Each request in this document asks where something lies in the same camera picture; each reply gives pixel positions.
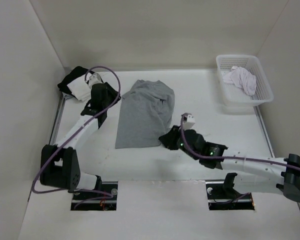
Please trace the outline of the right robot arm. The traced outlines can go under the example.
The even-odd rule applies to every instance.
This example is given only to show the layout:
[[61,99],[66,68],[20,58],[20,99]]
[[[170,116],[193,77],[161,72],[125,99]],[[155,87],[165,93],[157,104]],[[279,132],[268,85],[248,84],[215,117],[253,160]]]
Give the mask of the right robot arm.
[[236,199],[246,193],[273,193],[300,203],[300,156],[253,158],[237,151],[227,152],[223,144],[208,142],[193,129],[182,131],[177,125],[158,138],[169,150],[181,150],[200,165],[228,171],[223,194]]

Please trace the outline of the light pink tank top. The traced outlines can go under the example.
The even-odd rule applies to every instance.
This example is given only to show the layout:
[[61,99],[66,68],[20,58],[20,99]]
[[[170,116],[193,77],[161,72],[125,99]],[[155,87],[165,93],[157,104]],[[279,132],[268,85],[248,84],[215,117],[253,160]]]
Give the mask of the light pink tank top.
[[226,84],[232,84],[242,89],[248,96],[253,96],[256,93],[257,78],[243,67],[233,66],[230,72],[222,77],[222,80]]

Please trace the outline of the white plastic basket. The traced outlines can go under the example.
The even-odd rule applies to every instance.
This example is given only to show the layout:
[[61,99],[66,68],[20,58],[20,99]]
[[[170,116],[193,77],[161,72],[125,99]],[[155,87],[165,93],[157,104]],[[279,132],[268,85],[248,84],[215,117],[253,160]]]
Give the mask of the white plastic basket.
[[222,97],[227,106],[255,107],[274,100],[269,81],[256,56],[223,54],[215,60]]

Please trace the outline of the left metal table rail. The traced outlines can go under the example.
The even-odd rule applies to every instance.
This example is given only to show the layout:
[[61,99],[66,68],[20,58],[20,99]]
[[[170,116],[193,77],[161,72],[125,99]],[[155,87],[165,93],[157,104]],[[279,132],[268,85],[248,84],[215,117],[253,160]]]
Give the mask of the left metal table rail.
[[43,185],[51,185],[54,179],[62,172],[62,167],[56,166],[54,161],[59,159],[59,155],[55,155],[58,149],[57,145],[55,144],[55,140],[60,124],[61,112],[64,107],[64,101],[64,96],[61,93],[57,108],[55,110],[48,144],[46,144],[41,150],[39,180]]

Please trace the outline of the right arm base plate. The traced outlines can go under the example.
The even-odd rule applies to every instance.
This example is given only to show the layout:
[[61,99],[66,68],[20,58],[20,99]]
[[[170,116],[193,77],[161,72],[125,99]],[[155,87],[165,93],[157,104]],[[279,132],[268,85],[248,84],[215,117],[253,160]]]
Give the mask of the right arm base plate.
[[237,173],[228,173],[224,180],[208,180],[205,182],[206,193],[209,200],[216,204],[234,204],[240,200],[248,200],[251,193],[239,193],[234,189],[234,180]]

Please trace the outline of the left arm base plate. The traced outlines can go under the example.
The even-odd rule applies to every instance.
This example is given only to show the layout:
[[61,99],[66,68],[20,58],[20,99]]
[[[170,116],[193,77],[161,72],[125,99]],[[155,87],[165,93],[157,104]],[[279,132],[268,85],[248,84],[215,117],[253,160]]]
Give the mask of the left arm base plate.
[[73,195],[72,202],[78,203],[79,201],[95,198],[97,198],[97,200],[105,198],[106,200],[116,201],[118,196],[118,188],[119,183],[117,181],[104,181],[98,188],[98,191],[101,193],[80,191],[78,195]]

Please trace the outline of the folded white tank top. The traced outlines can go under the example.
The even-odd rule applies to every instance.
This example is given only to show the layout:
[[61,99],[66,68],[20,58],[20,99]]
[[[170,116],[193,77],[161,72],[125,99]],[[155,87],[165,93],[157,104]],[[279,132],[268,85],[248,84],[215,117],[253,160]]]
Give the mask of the folded white tank top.
[[67,85],[77,100],[84,102],[91,98],[92,88],[88,86],[88,79],[91,75],[91,73],[88,73],[86,78],[83,75]]

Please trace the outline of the right metal table rail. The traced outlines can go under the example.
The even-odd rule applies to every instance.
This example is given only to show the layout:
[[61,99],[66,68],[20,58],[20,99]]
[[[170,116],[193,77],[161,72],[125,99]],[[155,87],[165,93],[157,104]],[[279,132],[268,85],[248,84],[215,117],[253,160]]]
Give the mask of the right metal table rail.
[[285,171],[285,167],[281,166],[281,165],[277,165],[275,164],[277,161],[279,163],[283,163],[281,158],[275,158],[274,156],[274,152],[272,149],[272,145],[268,136],[268,132],[262,117],[262,114],[260,112],[260,109],[258,106],[254,106],[253,107],[255,115],[257,117],[258,123],[259,123],[259,127],[261,129],[261,134],[263,137],[263,140],[266,142],[267,144],[267,149],[268,152],[270,154],[270,157],[267,156],[261,156],[259,153],[256,156],[253,156],[253,158],[259,159],[259,160],[263,160],[263,162],[261,163],[262,165],[265,165],[262,167],[262,171],[263,173],[265,173],[272,181],[276,181],[276,182],[283,182],[283,177],[281,176],[281,172]]

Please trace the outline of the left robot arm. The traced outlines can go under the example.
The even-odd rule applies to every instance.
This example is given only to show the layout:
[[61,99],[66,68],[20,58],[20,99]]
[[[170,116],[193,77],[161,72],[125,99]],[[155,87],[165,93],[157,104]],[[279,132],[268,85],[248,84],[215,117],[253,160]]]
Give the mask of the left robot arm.
[[107,82],[92,86],[91,99],[72,129],[55,144],[42,148],[39,176],[42,185],[71,193],[85,191],[93,200],[102,195],[101,177],[81,171],[77,151],[101,128],[107,119],[107,110],[120,99],[119,92]]

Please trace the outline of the metal table rail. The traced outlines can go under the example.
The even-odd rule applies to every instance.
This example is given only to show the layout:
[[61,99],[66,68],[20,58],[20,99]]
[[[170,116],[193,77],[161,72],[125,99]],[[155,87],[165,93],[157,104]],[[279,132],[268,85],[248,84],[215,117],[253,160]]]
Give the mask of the metal table rail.
[[55,110],[48,144],[46,144],[41,150],[39,180],[43,185],[51,185],[54,179],[62,172],[62,167],[56,166],[54,161],[59,159],[59,155],[55,155],[58,149],[57,145],[55,144],[55,140],[60,124],[61,112],[64,107],[64,101],[64,96],[61,93],[57,108]]
[[259,159],[259,160],[263,160],[263,162],[261,163],[262,165],[265,165],[262,167],[262,171],[263,173],[265,173],[272,181],[276,181],[276,182],[283,182],[283,177],[281,176],[281,172],[285,171],[285,167],[281,166],[281,165],[277,165],[275,164],[277,161],[279,163],[283,163],[281,158],[275,158],[274,156],[274,152],[272,149],[272,145],[268,136],[268,132],[262,117],[262,114],[260,112],[260,109],[258,106],[254,106],[253,107],[255,115],[257,117],[258,123],[259,123],[259,127],[261,129],[261,134],[263,137],[263,140],[266,142],[267,144],[267,149],[268,152],[270,154],[270,157],[267,156],[261,156],[259,153],[256,156],[253,156],[253,158]]

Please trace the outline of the grey tank top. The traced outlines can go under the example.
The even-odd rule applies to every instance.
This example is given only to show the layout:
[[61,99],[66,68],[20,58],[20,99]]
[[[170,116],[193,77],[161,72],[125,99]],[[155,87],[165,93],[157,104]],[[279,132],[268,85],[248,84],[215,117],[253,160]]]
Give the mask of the grey tank top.
[[172,122],[175,92],[162,81],[137,80],[121,97],[116,149],[160,145]]

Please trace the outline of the folded black tank top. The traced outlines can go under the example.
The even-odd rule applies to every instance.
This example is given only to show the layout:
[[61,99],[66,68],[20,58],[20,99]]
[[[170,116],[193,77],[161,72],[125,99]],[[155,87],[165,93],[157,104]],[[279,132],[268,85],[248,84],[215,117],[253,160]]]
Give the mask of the folded black tank top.
[[69,74],[67,74],[64,79],[57,85],[58,89],[67,95],[71,95],[74,97],[72,94],[71,90],[68,87],[68,84],[73,82],[75,79],[84,76],[87,73],[88,69],[84,68],[82,66],[77,66],[73,70],[70,71]]

